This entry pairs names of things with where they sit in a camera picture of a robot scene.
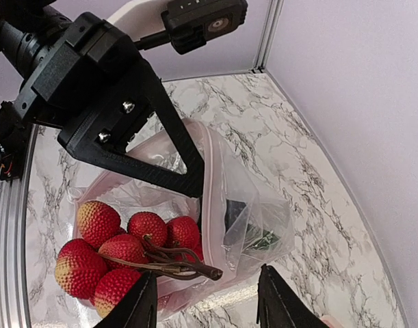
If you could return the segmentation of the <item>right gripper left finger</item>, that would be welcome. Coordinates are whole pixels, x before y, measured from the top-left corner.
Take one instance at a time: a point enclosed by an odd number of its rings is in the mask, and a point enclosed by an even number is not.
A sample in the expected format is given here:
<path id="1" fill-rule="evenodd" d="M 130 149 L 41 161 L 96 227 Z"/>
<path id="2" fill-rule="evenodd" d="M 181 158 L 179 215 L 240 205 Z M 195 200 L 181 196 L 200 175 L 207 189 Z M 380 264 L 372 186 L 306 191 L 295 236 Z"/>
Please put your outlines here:
<path id="1" fill-rule="evenodd" d="M 157 278 L 142 274 L 122 301 L 94 328 L 143 328 L 157 326 Z"/>

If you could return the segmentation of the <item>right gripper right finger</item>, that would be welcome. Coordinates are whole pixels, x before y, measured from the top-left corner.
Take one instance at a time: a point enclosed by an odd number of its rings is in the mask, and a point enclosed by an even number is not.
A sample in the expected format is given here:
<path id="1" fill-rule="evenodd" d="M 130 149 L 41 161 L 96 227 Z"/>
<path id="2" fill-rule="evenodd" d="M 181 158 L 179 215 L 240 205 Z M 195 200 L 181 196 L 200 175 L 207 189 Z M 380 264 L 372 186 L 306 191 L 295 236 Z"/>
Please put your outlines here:
<path id="1" fill-rule="evenodd" d="M 257 324 L 267 328 L 325 328 L 271 265 L 264 264 L 258 282 Z"/>

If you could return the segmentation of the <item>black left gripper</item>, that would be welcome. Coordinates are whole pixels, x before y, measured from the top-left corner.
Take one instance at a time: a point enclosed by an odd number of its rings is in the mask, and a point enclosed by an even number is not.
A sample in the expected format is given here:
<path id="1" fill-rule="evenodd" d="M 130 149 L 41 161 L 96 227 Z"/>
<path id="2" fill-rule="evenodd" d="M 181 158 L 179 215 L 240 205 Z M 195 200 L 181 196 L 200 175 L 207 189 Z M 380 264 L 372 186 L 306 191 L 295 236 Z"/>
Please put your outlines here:
<path id="1" fill-rule="evenodd" d="M 201 197 L 205 164 L 151 65 L 130 37 L 86 12 L 69 21 L 46 12 L 35 29 L 14 29 L 13 64 L 23 84 L 13 130 L 61 130 L 75 159 L 167 190 Z M 127 152 L 155 113 L 162 132 Z"/>

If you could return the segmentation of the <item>red yellow lychee bunch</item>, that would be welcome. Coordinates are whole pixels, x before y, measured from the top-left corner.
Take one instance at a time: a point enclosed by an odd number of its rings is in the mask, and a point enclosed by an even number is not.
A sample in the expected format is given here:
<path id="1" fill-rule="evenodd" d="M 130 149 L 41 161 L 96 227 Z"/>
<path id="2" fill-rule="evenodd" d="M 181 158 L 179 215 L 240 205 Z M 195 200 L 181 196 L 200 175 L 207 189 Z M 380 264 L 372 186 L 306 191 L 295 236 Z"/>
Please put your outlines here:
<path id="1" fill-rule="evenodd" d="M 174 280 L 223 272 L 205 263 L 202 235 L 189 216 L 164 221 L 158 214 L 133 214 L 127 228 L 110 205 L 92 200 L 77 211 L 80 238 L 68 241 L 57 256 L 55 280 L 68 295 L 88 300 L 105 318 L 147 271 Z"/>

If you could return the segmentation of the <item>long green cucumber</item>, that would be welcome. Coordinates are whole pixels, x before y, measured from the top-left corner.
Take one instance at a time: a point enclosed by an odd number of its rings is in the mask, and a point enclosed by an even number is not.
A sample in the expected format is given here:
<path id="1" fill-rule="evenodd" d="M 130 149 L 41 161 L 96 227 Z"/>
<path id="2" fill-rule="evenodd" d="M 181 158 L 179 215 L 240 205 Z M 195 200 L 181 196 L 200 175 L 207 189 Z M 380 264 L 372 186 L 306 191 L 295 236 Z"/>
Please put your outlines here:
<path id="1" fill-rule="evenodd" d="M 264 230 L 263 234 L 256 241 L 248 245 L 246 251 L 265 251 L 270 247 L 277 244 L 280 240 L 280 237 L 275 234 L 273 231 Z"/>

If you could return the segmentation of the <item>clear zip top bag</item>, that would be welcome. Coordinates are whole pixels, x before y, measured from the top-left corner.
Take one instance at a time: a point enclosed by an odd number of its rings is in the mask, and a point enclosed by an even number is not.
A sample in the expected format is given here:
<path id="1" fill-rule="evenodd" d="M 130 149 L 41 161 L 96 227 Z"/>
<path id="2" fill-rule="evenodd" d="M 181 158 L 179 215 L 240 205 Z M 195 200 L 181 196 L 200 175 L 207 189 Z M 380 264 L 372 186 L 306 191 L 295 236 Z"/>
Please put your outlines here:
<path id="1" fill-rule="evenodd" d="M 294 246 L 288 201 L 244 167 L 219 133 L 196 120 L 183 123 L 205 162 L 201 198 L 109 171 L 101 172 L 89 187 L 68 192 L 75 207 L 100 200 L 114 207 L 124 221 L 136 212 L 150 211 L 166 221 L 189 216 L 200 224 L 204 261 L 223 275 L 218 281 L 160 277 L 159 320 L 238 285 Z"/>

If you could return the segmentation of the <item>dark purple eggplant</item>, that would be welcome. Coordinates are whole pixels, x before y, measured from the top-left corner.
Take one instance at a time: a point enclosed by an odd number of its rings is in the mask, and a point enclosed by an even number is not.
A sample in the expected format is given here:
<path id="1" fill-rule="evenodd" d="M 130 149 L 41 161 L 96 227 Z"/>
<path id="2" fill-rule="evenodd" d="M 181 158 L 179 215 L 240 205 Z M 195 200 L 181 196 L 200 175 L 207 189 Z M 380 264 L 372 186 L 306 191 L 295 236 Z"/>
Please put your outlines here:
<path id="1" fill-rule="evenodd" d="M 235 221 L 239 218 L 241 213 L 247 207 L 245 202 L 240 202 L 236 200 L 227 200 L 226 201 L 226 213 L 224 216 L 224 224 L 226 230 L 229 230 Z"/>

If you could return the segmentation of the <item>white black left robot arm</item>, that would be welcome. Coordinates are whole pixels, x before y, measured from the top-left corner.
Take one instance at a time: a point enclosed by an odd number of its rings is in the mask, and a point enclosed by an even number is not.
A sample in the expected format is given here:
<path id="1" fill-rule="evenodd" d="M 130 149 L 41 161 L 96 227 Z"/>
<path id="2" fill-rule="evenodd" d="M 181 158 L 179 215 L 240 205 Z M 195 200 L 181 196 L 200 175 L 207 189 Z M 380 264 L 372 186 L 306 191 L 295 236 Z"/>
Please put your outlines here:
<path id="1" fill-rule="evenodd" d="M 203 158 L 151 65 L 117 27 L 89 12 L 70 20 L 49 1 L 0 1 L 0 54 L 23 78 L 16 99 L 0 106 L 7 155 L 21 159 L 31 124 L 50 126 L 74 159 L 188 197 L 203 194 Z M 152 114 L 185 173 L 126 154 Z"/>

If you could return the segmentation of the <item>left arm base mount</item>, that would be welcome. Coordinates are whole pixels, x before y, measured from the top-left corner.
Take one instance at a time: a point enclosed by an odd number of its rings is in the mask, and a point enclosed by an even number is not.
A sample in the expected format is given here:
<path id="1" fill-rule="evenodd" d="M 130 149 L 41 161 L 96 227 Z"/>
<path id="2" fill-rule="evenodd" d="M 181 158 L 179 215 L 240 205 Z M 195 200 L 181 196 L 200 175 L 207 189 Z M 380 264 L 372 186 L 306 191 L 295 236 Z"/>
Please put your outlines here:
<path id="1" fill-rule="evenodd" d="M 0 145 L 0 181 L 14 177 L 15 154 L 8 154 Z"/>

